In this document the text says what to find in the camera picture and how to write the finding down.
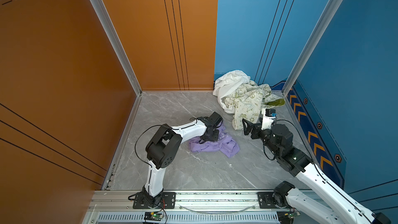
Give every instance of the black mounting plate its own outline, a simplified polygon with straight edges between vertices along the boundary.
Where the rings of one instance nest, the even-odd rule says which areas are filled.
[[[175,192],[162,192],[162,200],[164,200],[164,209],[172,209],[176,204],[176,193]],[[150,209],[150,205],[144,198],[144,193],[139,192],[134,198],[134,205],[132,206],[134,209]]]
[[[275,206],[273,192],[257,192],[260,208],[278,208]]]

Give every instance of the orange wall panel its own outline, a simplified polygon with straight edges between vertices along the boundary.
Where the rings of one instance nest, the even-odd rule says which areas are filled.
[[[213,88],[218,0],[103,0],[143,90]]]
[[[213,89],[217,4],[218,0],[179,0],[190,90]]]
[[[80,223],[136,95],[89,0],[12,0],[0,22],[2,222]]]
[[[103,2],[142,90],[180,90],[165,0]]]

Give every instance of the pile of clothes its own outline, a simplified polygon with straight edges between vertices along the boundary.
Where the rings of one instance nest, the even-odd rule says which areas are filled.
[[[262,108],[275,108],[285,104],[281,98],[271,92],[268,84],[258,86],[240,70],[228,72],[215,82],[213,95],[226,113],[234,114],[232,126],[242,130],[242,119],[256,123]]]

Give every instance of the black stripe line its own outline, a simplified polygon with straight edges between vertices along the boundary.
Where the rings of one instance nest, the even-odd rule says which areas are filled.
[[[282,14],[281,14],[281,18],[279,19],[278,26],[276,27],[274,37],[272,38],[271,46],[269,47],[269,51],[268,51],[268,54],[267,54],[266,62],[264,62],[263,69],[261,70],[260,77],[258,78],[258,83],[260,83],[261,76],[263,75],[264,68],[266,67],[267,60],[268,60],[268,56],[269,56],[269,53],[271,52],[272,44],[273,44],[273,42],[274,42],[274,40],[275,40],[276,33],[278,32],[279,24],[281,23],[281,20],[282,20],[282,17],[283,17],[283,13],[285,12],[285,8],[286,8],[287,2],[288,2],[288,0],[286,0],[285,6],[283,7]]]
[[[182,45],[183,45],[183,47],[184,47],[185,69],[186,69],[186,71],[187,71],[187,82],[188,82],[188,90],[189,90],[189,79],[188,79],[187,55],[185,54],[184,31],[183,31],[183,29],[182,29],[182,17],[181,17],[181,7],[180,7],[180,0],[178,0],[178,8],[179,8],[179,10],[180,10],[181,32],[182,32]]]
[[[389,182],[385,182],[385,183],[381,183],[381,184],[378,184],[378,185],[375,185],[375,186],[372,186],[372,187],[367,187],[367,188],[364,188],[364,189],[360,189],[360,190],[351,192],[350,194],[353,194],[353,193],[356,193],[356,192],[360,192],[360,191],[366,190],[366,189],[371,189],[371,188],[374,188],[374,187],[377,187],[377,186],[381,186],[381,185],[384,185],[384,184],[387,184],[387,183],[392,183],[392,182],[395,182],[395,181],[398,181],[398,179],[395,179],[395,180],[392,180],[392,181],[389,181]]]
[[[5,4],[9,3],[9,2],[12,2],[12,0],[10,0],[10,1],[8,1],[8,2],[5,2],[5,3],[1,4],[1,5],[5,5]]]
[[[48,136],[54,138],[56,141],[60,142],[61,144],[63,144],[64,146],[68,147],[69,149],[71,149],[72,151],[76,152],[77,154],[79,154],[80,156],[86,158],[88,161],[92,162],[93,164],[97,165],[95,162],[91,161],[90,159],[88,159],[87,157],[83,156],[82,154],[80,154],[79,152],[75,151],[74,149],[72,149],[71,147],[67,146],[66,144],[64,144],[63,142],[59,141],[58,139],[56,139],[54,136],[48,134],[47,132],[43,131],[43,129],[39,128],[38,126],[36,126],[35,124],[33,124],[32,122],[28,121],[26,118],[22,117],[21,115],[17,114],[16,112],[12,111],[11,109],[9,109],[8,107],[6,107],[5,105],[3,105],[2,103],[0,103],[0,105],[2,107],[4,107],[5,109],[7,109],[8,111],[12,112],[13,114],[17,115],[18,117],[22,118],[24,121],[28,122],[29,124],[31,124],[32,126],[36,127],[37,129],[39,129],[40,131],[46,133]],[[106,169],[104,169],[103,167],[97,165],[98,167],[100,167],[101,169],[103,169],[104,171],[107,171]]]
[[[12,129],[16,130],[17,132],[22,133],[23,135],[27,136],[28,138],[33,139],[34,141],[38,142],[39,144],[44,145],[45,147],[51,149],[52,151],[57,152],[57,151],[54,150],[53,148],[48,147],[47,145],[43,144],[42,142],[40,142],[40,141],[34,139],[33,137],[31,137],[31,136],[29,136],[29,135],[23,133],[22,131],[18,130],[17,128],[10,126],[10,125],[7,124],[6,122],[4,122],[4,121],[2,121],[2,120],[0,120],[0,122],[2,122],[3,124],[7,125],[8,127],[11,127]],[[90,170],[89,168],[87,168],[87,167],[85,167],[84,165],[82,165],[82,164],[80,164],[80,163],[74,161],[73,159],[71,159],[71,158],[65,156],[64,154],[62,154],[62,153],[60,153],[60,152],[57,152],[57,153],[60,154],[60,155],[63,156],[63,157],[66,157],[66,158],[69,159],[70,161],[75,162],[75,163],[77,163],[78,165],[80,165],[80,166],[82,166],[82,167],[88,169],[89,171],[94,172],[95,174],[99,175],[100,177],[103,177],[102,175],[98,174],[97,172],[95,172],[95,171],[93,171],[93,170]]]
[[[388,208],[373,209],[372,212],[378,211],[378,210],[384,210],[384,209],[392,209],[392,208],[398,208],[398,206],[395,206],[395,207],[388,207]]]
[[[76,175],[78,175],[78,176],[81,176],[81,177],[83,177],[83,178],[86,178],[87,180],[90,180],[90,181],[92,181],[92,182],[94,182],[94,183],[96,183],[96,184],[102,186],[101,184],[99,184],[99,183],[97,183],[97,182],[95,182],[95,181],[93,181],[93,180],[91,180],[91,179],[89,179],[89,178],[87,178],[87,177],[85,177],[85,176],[82,176],[82,175],[80,175],[80,174],[77,174],[76,172],[73,172],[73,171],[71,171],[70,169],[67,169],[67,168],[65,168],[65,167],[62,167],[61,165],[56,164],[56,163],[54,163],[54,162],[51,162],[50,160],[45,159],[44,157],[41,157],[41,156],[39,156],[39,155],[37,155],[37,154],[34,154],[33,152],[30,152],[30,151],[28,151],[28,150],[25,150],[25,149],[23,149],[22,147],[19,147],[19,146],[17,146],[16,144],[13,144],[13,143],[11,143],[11,142],[8,142],[7,140],[5,140],[5,139],[3,139],[3,138],[0,138],[0,140],[4,141],[4,142],[6,142],[6,143],[9,143],[9,144],[11,144],[11,145],[13,145],[13,146],[15,146],[15,147],[18,147],[18,148],[20,148],[21,150],[24,150],[24,151],[26,151],[26,152],[29,152],[29,153],[32,154],[32,155],[35,155],[36,157],[39,157],[39,158],[41,158],[41,159],[43,159],[43,160],[46,160],[47,162],[50,162],[50,163],[52,163],[52,164],[55,164],[55,165],[58,166],[58,167],[61,167],[61,168],[63,168],[63,169],[66,169],[66,170],[69,171],[69,172],[72,172],[72,173],[74,173],[74,174],[76,174]]]
[[[177,69],[176,54],[174,53],[174,45],[173,45],[173,38],[172,38],[172,30],[170,29],[169,15],[168,15],[168,13],[167,13],[166,0],[164,0],[164,7],[165,7],[165,9],[166,9],[167,23],[169,24],[170,39],[171,39],[171,41],[172,41],[172,48],[173,48],[173,55],[174,55],[174,63],[176,64],[176,72],[177,72],[177,79],[178,79],[178,87],[179,87],[180,90],[181,90],[181,87],[180,87],[180,78],[179,78],[179,76],[178,76],[178,69]]]
[[[382,196],[382,197],[375,197],[375,198],[372,198],[372,199],[367,199],[367,200],[363,200],[363,201],[359,201],[359,202],[366,202],[366,201],[376,200],[376,199],[380,199],[380,198],[384,198],[384,197],[390,197],[390,196],[393,196],[393,195],[398,195],[398,193],[385,195],[385,196]]]
[[[176,14],[174,14],[174,3],[173,3],[173,0],[172,0],[172,8],[173,8],[173,16],[174,16],[174,26],[176,27],[176,37],[177,37],[178,54],[180,55],[180,66],[181,66],[182,83],[183,83],[183,85],[184,85],[184,90],[185,90],[184,73],[182,72],[182,62],[181,62],[180,43],[179,43],[179,41],[178,41],[177,24],[176,24]]]
[[[293,7],[293,3],[294,3],[294,2],[295,2],[295,0],[293,0],[292,5],[290,6],[290,9],[289,9],[289,13],[287,13],[287,17],[286,17],[285,23],[283,24],[283,28],[282,28],[281,34],[280,34],[280,36],[279,36],[278,42],[276,43],[274,52],[272,53],[271,60],[269,61],[268,68],[267,68],[267,72],[266,72],[266,75],[264,76],[264,79],[263,79],[263,83],[262,83],[262,84],[264,84],[264,81],[265,81],[265,79],[266,79],[266,76],[267,76],[267,73],[268,73],[268,70],[269,70],[269,66],[271,66],[272,58],[273,58],[273,56],[275,55],[275,51],[276,51],[276,48],[278,47],[279,40],[281,40],[281,36],[282,36],[283,30],[285,29],[285,25],[286,25],[286,22],[287,22],[287,18],[289,18],[289,14],[290,14],[290,11],[291,11],[291,9],[292,9],[292,7]]]
[[[269,38],[269,34],[271,34],[271,29],[272,29],[273,22],[274,22],[274,20],[275,20],[275,17],[276,17],[276,12],[278,11],[278,8],[279,8],[279,3],[280,3],[280,2],[281,2],[281,0],[279,0],[279,2],[278,2],[278,6],[276,6],[276,10],[275,10],[274,18],[272,19],[271,27],[269,28],[269,32],[268,32],[268,36],[267,36],[267,40],[266,40],[266,44],[264,45],[263,54],[261,55],[260,62],[258,63],[258,68],[257,68],[256,76],[254,77],[254,81],[256,81],[256,78],[257,78],[257,73],[258,73],[258,70],[260,69],[261,61],[263,60],[264,51],[266,50],[266,46],[267,46],[267,42],[268,42],[268,38]]]

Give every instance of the blue wall panel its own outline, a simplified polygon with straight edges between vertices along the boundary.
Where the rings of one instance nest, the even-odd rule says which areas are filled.
[[[347,158],[348,193],[398,179],[397,18],[398,0],[343,0],[298,78]],[[352,196],[388,192],[398,193],[397,184]],[[382,200],[382,207],[398,205],[396,197]]]
[[[218,0],[215,79],[235,69],[260,84],[286,79],[327,1]]]

